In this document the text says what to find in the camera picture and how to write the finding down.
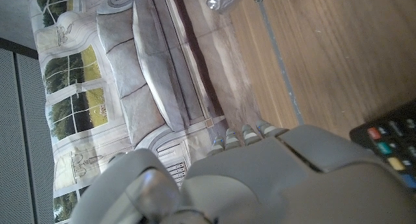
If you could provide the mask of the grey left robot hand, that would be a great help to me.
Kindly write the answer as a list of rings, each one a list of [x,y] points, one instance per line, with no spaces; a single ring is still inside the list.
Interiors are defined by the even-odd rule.
[[[148,149],[114,156],[72,223],[414,223],[410,180],[356,143],[265,121],[214,141],[178,184]]]

